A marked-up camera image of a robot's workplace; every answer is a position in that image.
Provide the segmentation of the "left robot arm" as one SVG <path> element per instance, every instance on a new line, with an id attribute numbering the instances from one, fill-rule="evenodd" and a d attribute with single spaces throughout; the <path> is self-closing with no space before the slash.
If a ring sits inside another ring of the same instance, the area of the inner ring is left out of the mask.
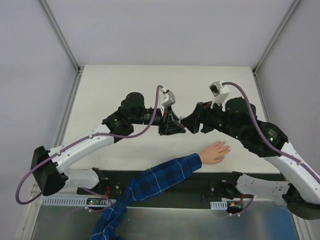
<path id="1" fill-rule="evenodd" d="M 127 139 L 134 132 L 134 125 L 158 127 L 161 136 L 185 133 L 172 105 L 176 99 L 170 90 L 161 89 L 154 108 L 146 108 L 144 96 L 131 92 L 118 109 L 105 118 L 90 132 L 57 147 L 46 150 L 44 146 L 33 152 L 31 169 L 44 196 L 51 196 L 63 188 L 86 188 L 99 195 L 105 191 L 106 183 L 98 169 L 71 169 L 77 161 L 89 154 Z"/>

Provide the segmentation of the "blue plaid sleeve forearm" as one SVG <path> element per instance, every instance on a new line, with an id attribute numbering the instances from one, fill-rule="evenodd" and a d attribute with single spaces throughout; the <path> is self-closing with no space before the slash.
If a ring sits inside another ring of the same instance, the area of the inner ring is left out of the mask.
<path id="1" fill-rule="evenodd" d="M 197 153 L 174 158 L 151 167 L 133 177 L 116 202 L 107 208 L 96 222 L 91 240 L 122 240 L 116 235 L 116 228 L 124 219 L 127 207 L 138 201 L 160 195 L 178 183 L 188 179 L 202 167 Z"/>

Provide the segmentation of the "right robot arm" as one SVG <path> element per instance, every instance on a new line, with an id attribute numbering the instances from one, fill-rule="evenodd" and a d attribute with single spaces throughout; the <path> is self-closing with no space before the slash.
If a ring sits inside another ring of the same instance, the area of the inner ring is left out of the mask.
<path id="1" fill-rule="evenodd" d="M 219 189 L 223 197 L 232 199 L 239 194 L 262 197 L 286 206 L 302 219 L 318 220 L 319 175 L 302 160 L 279 127 L 258 120 L 257 125 L 267 139 L 264 141 L 250 116 L 255 112 L 254 105 L 247 106 L 242 97 L 236 97 L 228 100 L 225 106 L 210 101 L 199 102 L 180 122 L 193 134 L 217 130 L 240 141 L 245 149 L 272 164 L 286 179 L 271 181 L 235 172 L 235 180 Z"/>

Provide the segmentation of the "mannequin hand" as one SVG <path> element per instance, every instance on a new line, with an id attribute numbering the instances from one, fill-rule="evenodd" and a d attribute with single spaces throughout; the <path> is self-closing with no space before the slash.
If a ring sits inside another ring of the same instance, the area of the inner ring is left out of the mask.
<path id="1" fill-rule="evenodd" d="M 202 164 L 215 165 L 220 163 L 230 151 L 230 146 L 226 145 L 225 141 L 218 141 L 206 147 L 198 155 Z"/>

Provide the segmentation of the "left aluminium frame post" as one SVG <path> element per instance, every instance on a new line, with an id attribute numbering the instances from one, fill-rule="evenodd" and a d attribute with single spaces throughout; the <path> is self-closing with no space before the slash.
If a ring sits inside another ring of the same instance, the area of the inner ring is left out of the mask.
<path id="1" fill-rule="evenodd" d="M 48 2 L 46 0 L 38 0 L 40 7 L 42 8 L 44 15 L 46 16 L 62 50 L 64 51 L 65 55 L 67 56 L 69 62 L 71 63 L 72 67 L 77 73 L 81 73 L 83 68 L 78 64 L 60 26 L 58 21 L 56 20 L 53 11 L 51 10 Z"/>

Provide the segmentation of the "aluminium frame post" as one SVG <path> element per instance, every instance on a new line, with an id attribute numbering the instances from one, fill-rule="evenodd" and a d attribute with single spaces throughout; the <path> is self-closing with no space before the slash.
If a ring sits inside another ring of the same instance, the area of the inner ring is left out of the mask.
<path id="1" fill-rule="evenodd" d="M 255 64 L 255 66 L 252 68 L 252 73 L 254 76 L 257 75 L 259 70 L 261 69 L 262 65 L 266 61 L 267 57 L 270 55 L 272 52 L 273 48 L 275 47 L 276 43 L 280 39 L 283 31 L 293 18 L 294 14 L 298 10 L 299 6 L 301 5 L 303 1 L 302 0 L 292 0 L 287 11 L 285 12 L 284 16 L 282 17 L 281 21 L 279 22 L 277 28 L 275 29 L 272 37 L 268 41 L 264 51 L 262 52 L 259 60 Z"/>
<path id="2" fill-rule="evenodd" d="M 42 8 L 44 15 L 46 16 L 62 50 L 64 51 L 65 55 L 67 56 L 69 62 L 71 63 L 72 67 L 77 73 L 81 73 L 83 68 L 78 64 L 60 26 L 58 21 L 56 20 L 53 11 L 51 10 L 48 2 L 46 0 L 38 0 L 40 7 Z"/>

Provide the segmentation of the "right aluminium frame post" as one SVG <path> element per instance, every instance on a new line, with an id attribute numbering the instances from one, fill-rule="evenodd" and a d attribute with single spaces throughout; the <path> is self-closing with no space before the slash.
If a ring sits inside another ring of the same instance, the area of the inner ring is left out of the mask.
<path id="1" fill-rule="evenodd" d="M 281 21 L 279 22 L 277 28 L 275 29 L 272 37 L 268 41 L 264 51 L 262 52 L 259 60 L 255 64 L 255 66 L 252 68 L 252 73 L 254 76 L 257 75 L 259 70 L 261 69 L 262 65 L 266 61 L 267 57 L 270 55 L 272 52 L 273 48 L 275 47 L 276 43 L 280 39 L 283 31 L 293 18 L 294 14 L 298 10 L 299 6 L 301 5 L 303 1 L 302 0 L 292 0 L 287 11 L 285 12 L 284 16 L 282 17 Z"/>

